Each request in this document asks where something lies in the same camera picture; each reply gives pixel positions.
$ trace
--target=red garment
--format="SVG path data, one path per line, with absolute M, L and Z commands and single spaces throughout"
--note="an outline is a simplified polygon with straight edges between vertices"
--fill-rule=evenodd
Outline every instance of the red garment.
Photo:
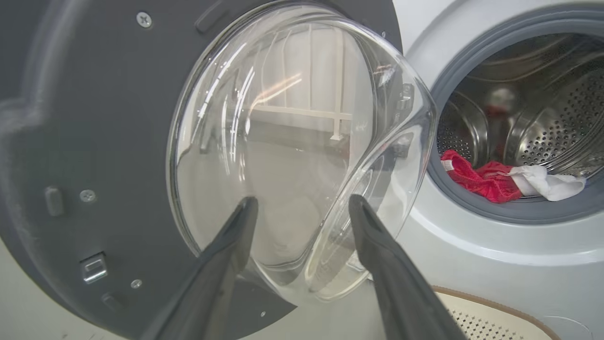
M 514 180 L 507 175 L 513 166 L 491 161 L 474 170 L 470 162 L 454 150 L 445 151 L 440 160 L 454 182 L 493 203 L 504 203 L 522 197 Z

